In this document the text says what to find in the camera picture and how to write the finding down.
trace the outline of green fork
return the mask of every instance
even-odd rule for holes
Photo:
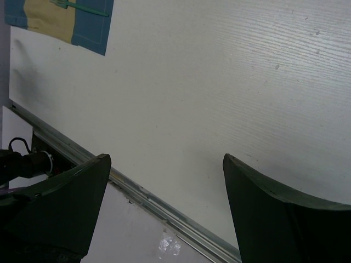
[[[76,9],[79,9],[88,13],[92,13],[95,15],[102,15],[105,17],[109,16],[107,13],[100,12],[90,7],[86,7],[85,5],[71,3],[69,0],[50,0],[50,2],[62,8],[74,7]]]

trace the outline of gray wall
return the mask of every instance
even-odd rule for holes
[[[2,107],[8,106],[10,69],[10,26],[4,22],[4,2],[0,3],[0,134],[2,133]]]

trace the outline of white panel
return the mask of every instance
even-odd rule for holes
[[[351,203],[351,2],[116,1],[106,57],[12,29],[10,97],[237,245],[222,158]]]
[[[29,149],[32,147],[32,136],[33,127],[30,126],[23,119],[18,117],[11,110],[2,107],[2,149],[8,149],[10,141],[15,137],[21,137],[25,139],[28,143]],[[19,152],[21,155],[27,155],[27,149],[23,142],[14,141],[12,143],[12,148],[15,152]],[[9,182],[9,188],[25,187],[34,185],[37,182],[43,181],[47,178],[45,174],[35,176],[33,178],[27,179],[22,177],[17,177]]]

